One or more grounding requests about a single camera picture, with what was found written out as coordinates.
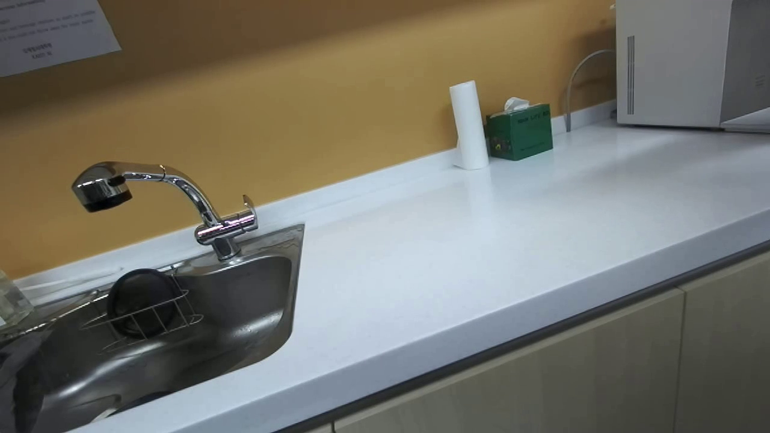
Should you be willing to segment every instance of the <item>wall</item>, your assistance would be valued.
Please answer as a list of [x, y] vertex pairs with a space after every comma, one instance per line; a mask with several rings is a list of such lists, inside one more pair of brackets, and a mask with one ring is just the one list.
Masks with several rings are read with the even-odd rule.
[[[453, 148], [447, 88], [552, 105], [611, 46], [606, 0], [104, 0], [122, 54], [0, 81], [0, 269], [28, 275], [197, 218], [174, 188], [87, 215], [104, 159], [182, 168], [222, 213]], [[590, 78], [578, 105], [613, 96]]]

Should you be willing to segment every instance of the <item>faucet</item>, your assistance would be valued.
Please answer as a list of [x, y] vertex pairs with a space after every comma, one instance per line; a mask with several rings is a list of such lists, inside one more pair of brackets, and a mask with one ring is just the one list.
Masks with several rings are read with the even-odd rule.
[[208, 195], [186, 174], [163, 165], [128, 165], [128, 162], [100, 162], [85, 168], [73, 191], [90, 213], [100, 213], [128, 203], [133, 195], [128, 182], [143, 184], [170, 184], [175, 186], [197, 209], [203, 226], [194, 230], [199, 247], [211, 247], [220, 263], [239, 263], [240, 249], [235, 237], [257, 230], [257, 213], [244, 195], [246, 213], [222, 220]]

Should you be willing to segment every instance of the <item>white appliance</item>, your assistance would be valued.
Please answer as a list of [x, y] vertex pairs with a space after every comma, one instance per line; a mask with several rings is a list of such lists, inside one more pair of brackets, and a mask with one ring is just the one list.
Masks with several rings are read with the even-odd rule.
[[615, 0], [621, 126], [770, 132], [770, 0]]

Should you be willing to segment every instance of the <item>paper sign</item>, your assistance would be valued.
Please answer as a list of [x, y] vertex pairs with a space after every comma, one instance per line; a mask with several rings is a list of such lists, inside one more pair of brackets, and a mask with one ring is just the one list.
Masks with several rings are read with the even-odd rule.
[[0, 0], [0, 78], [115, 50], [97, 0]]

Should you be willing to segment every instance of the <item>paper towel roll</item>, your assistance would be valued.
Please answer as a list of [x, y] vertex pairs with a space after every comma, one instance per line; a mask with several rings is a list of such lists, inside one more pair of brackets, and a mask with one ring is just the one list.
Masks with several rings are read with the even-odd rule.
[[460, 82], [451, 88], [451, 96], [458, 129], [458, 166], [466, 172], [483, 172], [488, 168], [488, 155], [476, 82]]

